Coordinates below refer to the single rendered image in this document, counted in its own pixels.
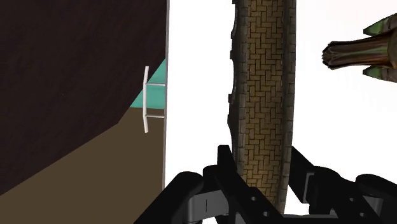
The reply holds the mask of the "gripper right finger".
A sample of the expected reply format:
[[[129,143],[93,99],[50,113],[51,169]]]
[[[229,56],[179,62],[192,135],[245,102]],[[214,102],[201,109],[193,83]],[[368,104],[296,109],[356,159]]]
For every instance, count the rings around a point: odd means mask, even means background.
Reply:
[[[354,181],[315,166],[291,149],[289,187],[302,204],[307,224],[397,224],[397,184],[374,174]]]

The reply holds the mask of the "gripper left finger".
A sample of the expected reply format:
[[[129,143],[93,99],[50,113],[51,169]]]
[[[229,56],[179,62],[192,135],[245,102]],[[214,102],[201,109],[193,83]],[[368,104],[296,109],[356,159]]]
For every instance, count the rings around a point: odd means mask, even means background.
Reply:
[[[203,174],[184,171],[162,190],[134,224],[284,224],[261,192],[237,174],[230,148],[218,146],[216,165]]]

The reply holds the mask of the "brown woven-pattern disc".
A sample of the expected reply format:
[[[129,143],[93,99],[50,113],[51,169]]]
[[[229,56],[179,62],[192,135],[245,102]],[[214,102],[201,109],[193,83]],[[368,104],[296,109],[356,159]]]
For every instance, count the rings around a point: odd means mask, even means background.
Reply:
[[[232,3],[232,153],[243,180],[283,213],[293,136],[296,0]]]

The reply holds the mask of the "brown and green figure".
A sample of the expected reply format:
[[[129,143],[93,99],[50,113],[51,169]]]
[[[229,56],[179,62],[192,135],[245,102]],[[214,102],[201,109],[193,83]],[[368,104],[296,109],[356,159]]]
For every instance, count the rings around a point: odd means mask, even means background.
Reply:
[[[363,30],[368,37],[354,41],[332,41],[322,51],[323,64],[335,70],[366,66],[363,74],[397,83],[397,13]]]

